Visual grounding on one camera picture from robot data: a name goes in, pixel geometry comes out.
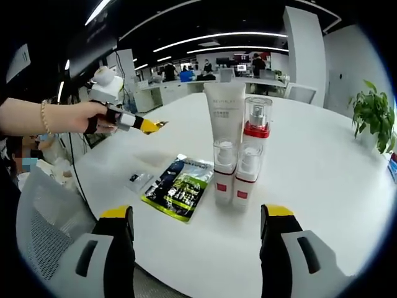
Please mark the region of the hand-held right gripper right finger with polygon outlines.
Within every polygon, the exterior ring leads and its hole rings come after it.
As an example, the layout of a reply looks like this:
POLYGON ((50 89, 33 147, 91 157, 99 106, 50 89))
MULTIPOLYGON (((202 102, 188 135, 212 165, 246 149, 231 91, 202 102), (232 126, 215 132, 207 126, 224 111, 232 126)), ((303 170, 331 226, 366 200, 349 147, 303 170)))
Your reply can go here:
POLYGON ((259 257, 262 297, 337 297, 354 280, 335 252, 280 205, 261 205, 259 257))

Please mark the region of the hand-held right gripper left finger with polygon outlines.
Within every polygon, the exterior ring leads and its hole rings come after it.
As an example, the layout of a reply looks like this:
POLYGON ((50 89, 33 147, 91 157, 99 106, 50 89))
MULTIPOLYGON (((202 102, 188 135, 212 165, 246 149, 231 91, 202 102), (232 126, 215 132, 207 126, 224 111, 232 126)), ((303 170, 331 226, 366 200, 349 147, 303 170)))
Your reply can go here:
POLYGON ((64 297, 134 297, 133 208, 104 212, 63 253, 64 297))

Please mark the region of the person's left hand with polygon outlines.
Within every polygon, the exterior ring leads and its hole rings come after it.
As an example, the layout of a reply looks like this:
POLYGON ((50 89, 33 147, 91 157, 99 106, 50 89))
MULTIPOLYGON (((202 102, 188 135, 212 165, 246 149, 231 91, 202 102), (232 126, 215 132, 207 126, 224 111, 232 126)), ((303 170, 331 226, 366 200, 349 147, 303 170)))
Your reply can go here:
POLYGON ((51 133, 85 133, 89 119, 97 117, 96 125, 90 133, 110 133, 115 127, 104 116, 107 108, 96 102, 80 102, 73 105, 47 104, 44 117, 51 133))

